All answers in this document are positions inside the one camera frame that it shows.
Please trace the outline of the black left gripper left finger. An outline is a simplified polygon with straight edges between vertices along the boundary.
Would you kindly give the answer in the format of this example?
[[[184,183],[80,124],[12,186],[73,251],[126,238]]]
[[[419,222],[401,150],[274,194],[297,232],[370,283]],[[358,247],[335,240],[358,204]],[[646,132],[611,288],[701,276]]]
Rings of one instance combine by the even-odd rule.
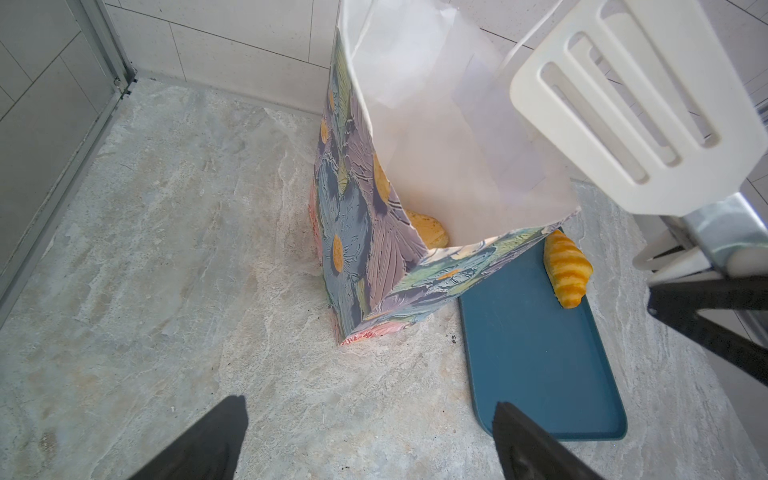
[[[230,395],[130,479],[232,480],[248,423],[245,397]]]

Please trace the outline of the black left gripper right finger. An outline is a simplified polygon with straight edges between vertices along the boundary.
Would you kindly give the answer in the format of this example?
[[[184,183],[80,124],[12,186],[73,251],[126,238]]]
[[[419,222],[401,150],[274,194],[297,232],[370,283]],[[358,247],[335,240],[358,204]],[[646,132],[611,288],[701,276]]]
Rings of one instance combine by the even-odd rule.
[[[505,479],[602,479],[509,402],[497,403],[492,436]]]

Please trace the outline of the yellow striped fake croissant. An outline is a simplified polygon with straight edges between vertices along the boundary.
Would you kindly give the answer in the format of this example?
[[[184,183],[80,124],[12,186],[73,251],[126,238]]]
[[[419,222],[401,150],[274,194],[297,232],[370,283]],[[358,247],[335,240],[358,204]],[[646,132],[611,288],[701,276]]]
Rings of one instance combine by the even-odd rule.
[[[586,295],[593,266],[562,231],[553,231],[544,242],[543,264],[559,304],[574,309]]]

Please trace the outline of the brown fake croissant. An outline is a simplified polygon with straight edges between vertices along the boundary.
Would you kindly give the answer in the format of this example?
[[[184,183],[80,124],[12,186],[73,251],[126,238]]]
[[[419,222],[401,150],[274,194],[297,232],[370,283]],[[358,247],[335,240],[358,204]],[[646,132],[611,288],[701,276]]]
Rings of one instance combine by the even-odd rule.
[[[428,249],[445,248],[449,236],[442,224],[435,218],[411,210],[405,210],[413,228]]]

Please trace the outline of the floral paper bag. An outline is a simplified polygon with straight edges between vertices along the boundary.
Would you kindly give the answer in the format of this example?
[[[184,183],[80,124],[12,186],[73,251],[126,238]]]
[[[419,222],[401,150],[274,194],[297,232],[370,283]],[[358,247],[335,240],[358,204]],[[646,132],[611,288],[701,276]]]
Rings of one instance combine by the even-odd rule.
[[[578,212],[513,71],[447,3],[340,4],[309,202],[338,342],[424,319]],[[405,210],[448,246],[428,249]]]

